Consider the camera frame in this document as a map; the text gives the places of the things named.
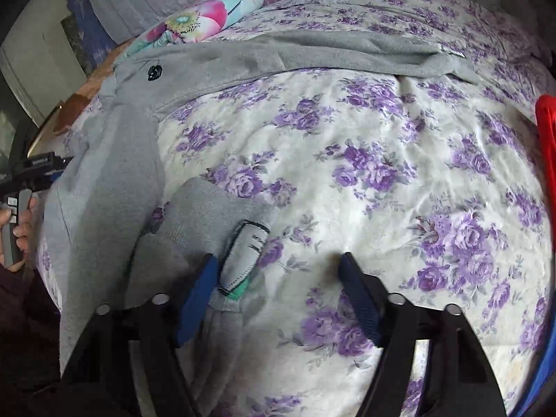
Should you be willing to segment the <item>person's left hand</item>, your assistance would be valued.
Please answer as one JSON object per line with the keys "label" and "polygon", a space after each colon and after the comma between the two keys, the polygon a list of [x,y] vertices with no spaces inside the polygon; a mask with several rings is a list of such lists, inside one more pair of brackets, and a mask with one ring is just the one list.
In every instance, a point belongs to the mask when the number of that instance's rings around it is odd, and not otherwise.
{"label": "person's left hand", "polygon": [[28,203],[28,208],[20,215],[20,224],[12,231],[16,239],[16,245],[22,253],[22,260],[17,263],[6,262],[4,250],[1,250],[1,266],[9,272],[18,272],[23,268],[28,258],[30,246],[34,238],[33,221],[37,205],[38,199],[33,195]]}

